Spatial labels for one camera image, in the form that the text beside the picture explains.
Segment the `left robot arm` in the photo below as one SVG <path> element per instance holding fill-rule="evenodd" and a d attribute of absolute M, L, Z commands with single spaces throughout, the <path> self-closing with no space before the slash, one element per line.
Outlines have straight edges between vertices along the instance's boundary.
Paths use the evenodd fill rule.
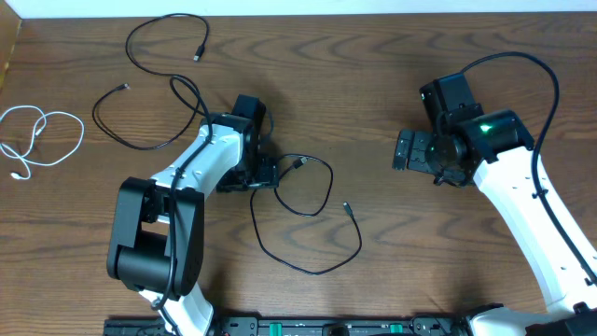
<path fill-rule="evenodd" d="M 197 283 L 203 260 L 204 206 L 213 191 L 273 189 L 275 159 L 260 152 L 267 108 L 241 95 L 229 114 L 210 114 L 196 140 L 149 179 L 120 186 L 106 269 L 151 303 L 156 320 L 113 320 L 107 335 L 204 335 L 214 316 Z"/>

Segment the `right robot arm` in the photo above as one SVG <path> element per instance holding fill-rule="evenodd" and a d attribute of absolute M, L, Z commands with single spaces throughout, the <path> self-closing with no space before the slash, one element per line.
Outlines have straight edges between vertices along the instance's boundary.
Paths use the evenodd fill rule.
<path fill-rule="evenodd" d="M 419 93 L 432 129 L 400 132 L 394 169 L 483 193 L 528 261 L 547 309 L 529 314 L 489 304 L 453 323 L 451 334 L 595 334 L 596 250 L 534 155 L 538 144 L 521 119 L 511 110 L 484 113 L 462 74 L 435 79 Z"/>

